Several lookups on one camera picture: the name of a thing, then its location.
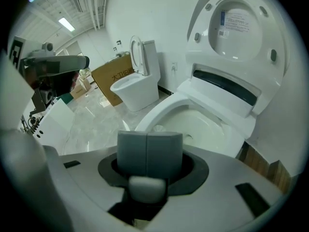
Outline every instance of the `ceiling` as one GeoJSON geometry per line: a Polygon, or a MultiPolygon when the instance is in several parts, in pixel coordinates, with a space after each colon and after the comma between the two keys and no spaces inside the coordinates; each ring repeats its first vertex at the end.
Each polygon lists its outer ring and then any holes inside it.
{"type": "Polygon", "coordinates": [[[38,42],[51,42],[54,49],[71,38],[104,27],[106,0],[35,0],[29,2],[12,33],[38,42]],[[66,18],[75,28],[70,32],[58,20],[66,18]]]}

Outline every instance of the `label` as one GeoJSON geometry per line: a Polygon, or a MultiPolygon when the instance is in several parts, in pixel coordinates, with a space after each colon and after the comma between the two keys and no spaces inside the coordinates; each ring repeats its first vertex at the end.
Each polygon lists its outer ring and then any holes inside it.
{"type": "Polygon", "coordinates": [[[227,39],[227,38],[228,38],[228,34],[229,34],[229,31],[220,29],[220,30],[219,30],[218,36],[219,36],[220,38],[225,38],[225,39],[227,39]]]}
{"type": "Polygon", "coordinates": [[[244,13],[221,11],[220,26],[225,29],[247,33],[250,30],[249,17],[244,13]]]}

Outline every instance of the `brown cardboard box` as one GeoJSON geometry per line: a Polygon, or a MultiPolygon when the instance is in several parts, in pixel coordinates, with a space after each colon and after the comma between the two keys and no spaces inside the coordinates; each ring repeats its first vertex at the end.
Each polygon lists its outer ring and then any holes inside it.
{"type": "Polygon", "coordinates": [[[134,72],[131,56],[125,55],[108,62],[91,72],[93,79],[112,106],[122,103],[118,95],[111,92],[113,83],[134,72]]]}
{"type": "Polygon", "coordinates": [[[91,88],[91,84],[87,79],[81,80],[78,79],[76,81],[76,85],[74,89],[70,92],[74,99],[81,97],[91,88]]]}

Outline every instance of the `marble floor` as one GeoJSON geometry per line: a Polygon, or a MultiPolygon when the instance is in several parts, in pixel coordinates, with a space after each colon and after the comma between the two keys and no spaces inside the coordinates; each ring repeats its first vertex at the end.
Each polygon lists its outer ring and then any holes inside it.
{"type": "Polygon", "coordinates": [[[68,104],[75,113],[75,119],[63,155],[115,146],[119,130],[133,131],[145,115],[168,95],[159,91],[159,97],[146,108],[131,112],[124,103],[113,107],[97,85],[92,84],[86,94],[68,104]]]}

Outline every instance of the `white toilet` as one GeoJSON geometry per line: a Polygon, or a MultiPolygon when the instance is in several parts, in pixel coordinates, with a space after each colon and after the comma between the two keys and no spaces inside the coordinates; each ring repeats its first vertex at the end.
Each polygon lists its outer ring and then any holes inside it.
{"type": "Polygon", "coordinates": [[[115,82],[111,91],[122,99],[130,111],[136,112],[159,99],[157,85],[160,68],[155,41],[141,42],[133,36],[130,53],[135,73],[115,82]]]}
{"type": "Polygon", "coordinates": [[[136,130],[180,132],[185,144],[236,157],[281,86],[288,56],[284,23],[267,0],[203,4],[188,31],[189,79],[136,130]]]}

